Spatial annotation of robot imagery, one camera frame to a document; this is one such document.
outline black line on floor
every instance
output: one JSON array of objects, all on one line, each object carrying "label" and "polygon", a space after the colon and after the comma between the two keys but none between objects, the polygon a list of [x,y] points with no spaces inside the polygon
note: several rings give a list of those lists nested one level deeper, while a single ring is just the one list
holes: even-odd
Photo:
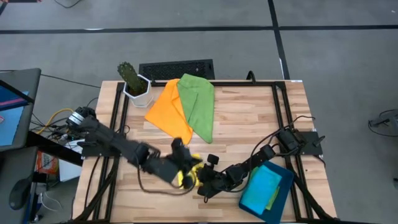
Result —
[{"label": "black line on floor", "polygon": [[4,9],[6,8],[6,6],[7,6],[7,3],[6,3],[6,2],[3,2],[3,3],[1,4],[1,6],[0,6],[0,16],[1,16],[2,12],[4,11]]},{"label": "black line on floor", "polygon": [[138,32],[259,31],[272,29],[272,26],[147,27],[118,29],[0,30],[0,34],[106,34]]},{"label": "black line on floor", "polygon": [[274,34],[275,34],[275,40],[276,40],[276,46],[278,49],[278,54],[279,54],[279,59],[280,63],[282,64],[282,74],[285,80],[290,80],[290,74],[289,74],[289,69],[287,68],[287,61],[286,61],[286,56],[285,56],[285,50],[284,50],[284,45],[282,43],[282,37],[280,36],[279,32],[279,25],[278,25],[278,20],[276,17],[276,11],[275,11],[275,6],[273,0],[268,0],[268,5],[269,5],[269,11],[271,14],[271,19],[272,19],[272,26],[274,28]]},{"label": "black line on floor", "polygon": [[279,30],[379,30],[398,29],[398,25],[358,25],[358,26],[281,26]]}]

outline cactus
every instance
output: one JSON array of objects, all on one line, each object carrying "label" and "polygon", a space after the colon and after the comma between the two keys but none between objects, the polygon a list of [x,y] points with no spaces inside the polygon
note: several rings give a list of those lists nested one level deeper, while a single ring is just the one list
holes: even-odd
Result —
[{"label": "cactus", "polygon": [[137,76],[134,67],[130,63],[121,63],[118,66],[118,72],[129,86],[129,92],[131,95],[138,96],[146,92],[147,83]]}]

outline yellow cable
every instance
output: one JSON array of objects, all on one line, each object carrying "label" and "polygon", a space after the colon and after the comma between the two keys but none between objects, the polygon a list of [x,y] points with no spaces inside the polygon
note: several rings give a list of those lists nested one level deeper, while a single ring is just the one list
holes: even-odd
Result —
[{"label": "yellow cable", "polygon": [[56,115],[58,115],[59,113],[64,112],[64,111],[70,111],[71,113],[73,113],[73,110],[70,109],[70,108],[65,108],[65,109],[62,109],[62,110],[58,110],[57,112],[55,112],[55,113],[51,116],[51,118],[49,119],[49,121],[47,122],[47,124],[45,124],[45,126],[44,126],[40,131],[37,131],[36,134],[41,134],[41,133],[49,126],[49,124],[50,124],[51,121],[54,119],[54,117],[55,117]]}]

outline yellow sponge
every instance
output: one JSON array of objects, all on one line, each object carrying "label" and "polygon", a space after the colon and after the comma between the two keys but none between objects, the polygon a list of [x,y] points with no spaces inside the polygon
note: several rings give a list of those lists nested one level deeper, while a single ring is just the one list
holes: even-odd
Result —
[{"label": "yellow sponge", "polygon": [[[199,154],[192,154],[192,157],[194,157],[196,159],[201,159]],[[194,167],[192,167],[191,172],[188,174],[188,175],[190,175],[192,177],[192,179],[195,178],[197,180],[195,186],[201,186],[202,185],[202,183],[200,183],[199,180],[198,180],[197,170],[199,168],[202,168],[203,166],[205,166],[205,165],[202,162],[197,164],[197,165],[195,165]],[[181,171],[178,172],[177,177],[178,177],[178,186],[182,185],[182,179],[184,177],[182,176],[182,172]]]}]

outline potted cactus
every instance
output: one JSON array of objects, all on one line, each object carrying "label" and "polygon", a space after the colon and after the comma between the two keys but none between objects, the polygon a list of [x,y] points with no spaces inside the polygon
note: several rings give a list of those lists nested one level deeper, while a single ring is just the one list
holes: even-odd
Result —
[{"label": "potted cactus", "polygon": [[130,98],[135,107],[146,108],[154,98],[150,93],[150,81],[138,75],[128,62],[121,63],[118,72],[125,81],[124,94]]}]

